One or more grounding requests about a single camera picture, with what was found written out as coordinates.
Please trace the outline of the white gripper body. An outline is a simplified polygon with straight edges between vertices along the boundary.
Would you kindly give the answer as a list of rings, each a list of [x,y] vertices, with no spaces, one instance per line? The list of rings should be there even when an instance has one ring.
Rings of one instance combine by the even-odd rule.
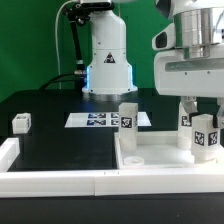
[[[183,49],[175,49],[175,25],[171,23],[152,39],[154,81],[160,95],[224,97],[224,43],[210,47],[205,58],[185,59]]]

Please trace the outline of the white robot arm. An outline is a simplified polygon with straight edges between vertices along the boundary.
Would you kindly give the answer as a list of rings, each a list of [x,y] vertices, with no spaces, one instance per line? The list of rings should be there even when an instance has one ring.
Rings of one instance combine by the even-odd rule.
[[[224,0],[154,0],[172,21],[152,39],[154,82],[161,95],[179,96],[188,116],[198,114],[198,97],[215,98],[212,118],[224,128]],[[90,11],[92,61],[84,93],[96,97],[124,95],[137,87],[126,58],[126,24],[113,13],[112,0],[81,0]]]

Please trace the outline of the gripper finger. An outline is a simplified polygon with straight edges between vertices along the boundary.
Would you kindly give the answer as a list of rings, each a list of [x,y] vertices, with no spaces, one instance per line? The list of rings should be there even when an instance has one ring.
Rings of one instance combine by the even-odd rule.
[[[217,99],[219,110],[215,116],[215,126],[217,128],[224,128],[224,98]]]
[[[197,109],[197,98],[193,96],[182,96],[181,104],[187,114],[187,120],[192,123],[192,118],[199,114]]]

